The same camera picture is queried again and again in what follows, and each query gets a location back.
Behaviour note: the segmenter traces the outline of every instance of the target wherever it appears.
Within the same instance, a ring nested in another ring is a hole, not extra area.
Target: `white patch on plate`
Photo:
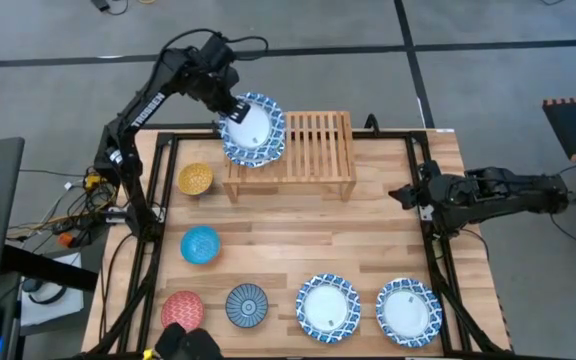
[[[423,300],[408,291],[392,293],[384,306],[386,323],[401,336],[415,337],[428,326],[428,308]]]
[[[348,316],[346,297],[336,287],[318,286],[310,290],[304,302],[306,319],[321,331],[340,327]]]
[[[232,141],[245,149],[255,149],[263,145],[272,130],[270,115],[256,104],[250,104],[250,110],[241,124],[228,120],[226,126]]]

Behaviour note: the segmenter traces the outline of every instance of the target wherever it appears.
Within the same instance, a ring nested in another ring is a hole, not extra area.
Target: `wooden tabletop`
[[[144,161],[142,185],[147,187],[157,131],[141,131],[137,147]],[[429,131],[430,149],[445,173],[463,174],[457,139],[452,132]],[[168,150],[162,164],[167,163]],[[377,324],[375,302],[386,282],[412,277],[430,284],[419,220],[387,196],[389,190],[411,182],[402,140],[355,140],[357,185],[349,202],[340,201],[331,185],[283,185],[242,189],[238,204],[230,204],[223,187],[221,141],[181,141],[175,174],[193,162],[215,169],[212,188],[200,197],[182,194],[175,186],[170,198],[156,295],[148,336],[154,345],[163,328],[161,307],[180,290],[197,293],[205,305],[202,327],[210,332],[224,356],[432,356],[441,355],[439,337],[420,349],[403,348],[384,336]],[[161,193],[165,166],[160,171]],[[184,232],[196,225],[213,226],[220,236],[218,258],[203,266],[186,262],[180,253]],[[110,231],[103,258],[108,274],[110,258],[128,234],[120,225]],[[490,338],[509,347],[502,313],[486,260],[475,237],[451,240],[463,303]],[[136,240],[129,240],[117,256],[107,305],[109,323],[124,308]],[[144,265],[147,268],[148,256]],[[297,290],[313,275],[341,275],[359,291],[361,322],[350,338],[335,345],[307,336],[296,320]],[[241,283],[254,283],[268,296],[264,321],[252,329],[233,325],[225,312],[229,292]],[[101,314],[97,284],[82,350],[98,342]],[[446,309],[453,346],[459,335],[452,309]],[[137,342],[141,308],[133,317],[129,349]]]

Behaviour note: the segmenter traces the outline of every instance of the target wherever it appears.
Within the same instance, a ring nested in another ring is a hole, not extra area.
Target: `table leg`
[[[228,199],[230,199],[230,203],[236,204],[237,195],[239,193],[239,186],[232,184],[224,184],[224,190],[226,191],[226,195],[228,195]]]
[[[346,202],[350,200],[350,194],[352,194],[352,191],[355,189],[355,184],[357,184],[357,182],[352,181],[346,185],[341,185],[341,201]]]

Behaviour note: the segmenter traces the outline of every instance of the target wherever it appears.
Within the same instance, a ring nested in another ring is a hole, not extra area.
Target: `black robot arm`
[[[156,233],[158,222],[139,182],[143,169],[135,134],[175,93],[188,95],[203,102],[208,110],[241,123],[249,105],[230,94],[239,81],[237,71],[230,67],[235,59],[227,39],[218,33],[201,50],[195,47],[162,50],[148,82],[117,118],[104,127],[94,168],[113,185],[124,187],[129,202],[126,223],[140,239],[148,241],[149,235]]]
[[[568,206],[568,189],[559,175],[515,175],[508,169],[469,170],[442,175],[435,161],[419,167],[421,183],[389,192],[404,209],[420,206],[422,220],[435,233],[456,235],[466,224],[522,211],[556,214]]]

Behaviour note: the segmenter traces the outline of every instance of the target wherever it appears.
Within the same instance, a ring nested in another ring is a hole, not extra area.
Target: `blue bowl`
[[[191,228],[181,239],[181,255],[191,264],[209,263],[219,254],[220,247],[219,235],[210,226]]]
[[[242,328],[257,326],[268,312],[268,298],[254,284],[241,284],[226,299],[226,315],[233,324]]]

